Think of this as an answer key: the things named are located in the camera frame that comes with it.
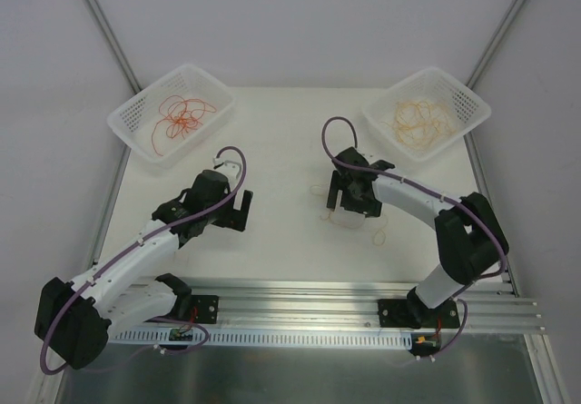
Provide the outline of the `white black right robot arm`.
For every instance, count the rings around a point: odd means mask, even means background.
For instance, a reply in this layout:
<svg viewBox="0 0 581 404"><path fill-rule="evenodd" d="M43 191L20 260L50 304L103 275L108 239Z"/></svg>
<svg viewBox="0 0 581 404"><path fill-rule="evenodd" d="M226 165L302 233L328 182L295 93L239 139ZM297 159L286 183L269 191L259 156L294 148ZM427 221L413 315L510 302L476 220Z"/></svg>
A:
<svg viewBox="0 0 581 404"><path fill-rule="evenodd" d="M453 298L504 265L508 243L487 198L478 192L453 198L396 173L392 163L369 163L354 147L333 160L328 209L378 218L387 204L417 218L436 233L439 263L403 299L378 302L385 328L458 326Z"/></svg>

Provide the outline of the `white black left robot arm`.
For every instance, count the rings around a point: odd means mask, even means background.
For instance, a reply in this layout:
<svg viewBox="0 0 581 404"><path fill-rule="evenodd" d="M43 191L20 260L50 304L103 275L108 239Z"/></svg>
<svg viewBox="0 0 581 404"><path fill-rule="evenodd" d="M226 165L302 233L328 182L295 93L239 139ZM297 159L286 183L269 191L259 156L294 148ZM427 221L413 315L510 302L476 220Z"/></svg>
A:
<svg viewBox="0 0 581 404"><path fill-rule="evenodd" d="M34 334L43 342L41 371L46 375L63 371L49 368L49 351L65 367L82 369L100 355L109 339L144 321L192 325L198 309L190 287L180 278L164 273L139 290L131 287L209 225L244 231L252 193L244 191L241 208L235 208L234 199L245 177L245 168L232 162L202 171L191 187L160 204L134 240L109 261L69 281L47 282L34 324Z"/></svg>

